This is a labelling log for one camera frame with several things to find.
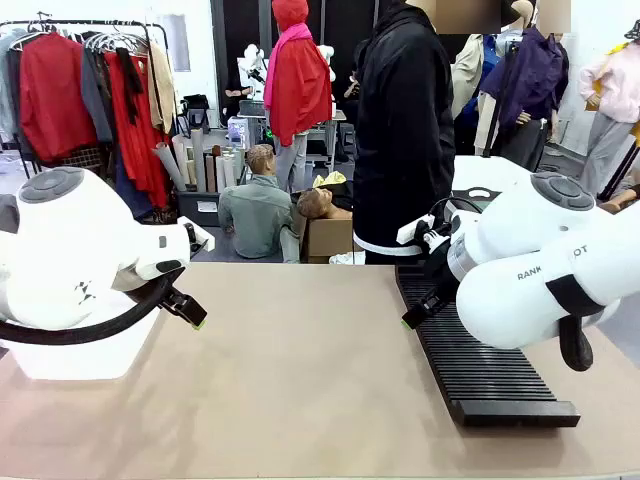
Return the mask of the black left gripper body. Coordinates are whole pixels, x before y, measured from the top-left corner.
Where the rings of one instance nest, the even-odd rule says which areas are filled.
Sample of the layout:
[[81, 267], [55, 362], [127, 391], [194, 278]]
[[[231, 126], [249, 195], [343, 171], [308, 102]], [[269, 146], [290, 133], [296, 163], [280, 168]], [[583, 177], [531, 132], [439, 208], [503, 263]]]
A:
[[188, 310], [190, 296], [171, 286], [162, 297], [159, 306], [171, 314], [185, 314]]

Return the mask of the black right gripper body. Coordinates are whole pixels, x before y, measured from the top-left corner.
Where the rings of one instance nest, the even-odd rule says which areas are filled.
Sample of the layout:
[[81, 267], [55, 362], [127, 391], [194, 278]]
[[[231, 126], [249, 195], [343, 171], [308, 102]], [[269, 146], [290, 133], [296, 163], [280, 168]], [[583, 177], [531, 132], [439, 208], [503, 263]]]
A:
[[424, 264], [425, 276], [433, 285], [434, 294], [442, 301], [453, 301], [459, 286], [459, 281], [448, 265], [450, 246], [449, 237], [437, 236], [431, 240], [429, 255]]

